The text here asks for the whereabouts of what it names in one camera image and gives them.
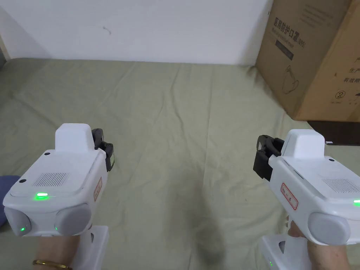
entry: red label sticker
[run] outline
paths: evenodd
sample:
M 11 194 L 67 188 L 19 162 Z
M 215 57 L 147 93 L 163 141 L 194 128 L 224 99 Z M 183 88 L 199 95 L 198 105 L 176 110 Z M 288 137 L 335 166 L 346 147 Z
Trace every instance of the red label sticker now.
M 98 198 L 99 196 L 99 193 L 100 193 L 100 190 L 101 188 L 103 187 L 103 180 L 102 178 L 100 177 L 100 180 L 98 182 L 98 185 L 96 186 L 95 190 L 94 190 L 94 202 L 96 202 L 96 199 Z
M 298 200 L 295 198 L 295 196 L 291 193 L 291 191 L 288 189 L 288 187 L 283 183 L 281 185 L 281 193 L 284 195 L 286 200 L 290 203 L 291 207 L 296 210 L 297 206 L 299 204 Z

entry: gold bracelet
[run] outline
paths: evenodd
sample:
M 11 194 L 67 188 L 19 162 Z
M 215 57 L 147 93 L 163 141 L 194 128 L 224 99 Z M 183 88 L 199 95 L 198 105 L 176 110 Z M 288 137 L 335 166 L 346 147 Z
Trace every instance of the gold bracelet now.
M 55 267 L 57 269 L 67 269 L 67 270 L 72 270 L 71 267 L 63 265 L 63 264 L 57 264 L 55 262 L 52 261 L 42 261 L 42 260 L 34 260 L 32 262 L 32 265 L 35 264 L 39 264 L 39 265 L 46 265 L 46 266 L 50 266 L 50 267 Z

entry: speaker grille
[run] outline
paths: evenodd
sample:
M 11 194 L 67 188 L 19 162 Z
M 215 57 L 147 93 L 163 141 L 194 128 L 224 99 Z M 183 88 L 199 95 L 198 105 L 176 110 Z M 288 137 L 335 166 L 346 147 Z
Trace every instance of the speaker grille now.
M 66 172 L 43 173 L 35 181 L 33 186 L 62 186 L 68 178 L 68 175 Z
M 360 189 L 348 179 L 323 179 L 336 193 L 360 193 Z

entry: wrinkled fabric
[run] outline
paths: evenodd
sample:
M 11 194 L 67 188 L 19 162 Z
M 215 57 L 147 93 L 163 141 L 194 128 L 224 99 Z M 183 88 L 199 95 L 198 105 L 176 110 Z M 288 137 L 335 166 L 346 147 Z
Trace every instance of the wrinkled fabric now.
M 110 239 L 103 269 L 268 269 L 258 241 L 286 213 L 253 172 L 256 142 L 291 120 L 255 67 L 14 59 L 0 72 L 0 175 L 22 175 L 65 122 L 114 144 L 95 225 Z M 360 148 L 326 146 L 360 174 Z M 3 269 L 31 269 L 36 239 L 0 229 Z M 351 246 L 352 264 L 360 264 Z

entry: white wall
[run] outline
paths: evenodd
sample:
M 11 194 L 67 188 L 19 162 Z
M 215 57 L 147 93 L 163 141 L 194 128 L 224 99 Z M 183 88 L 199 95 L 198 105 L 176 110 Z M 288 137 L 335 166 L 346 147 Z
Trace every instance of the white wall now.
M 254 64 L 272 0 L 0 0 L 11 58 Z

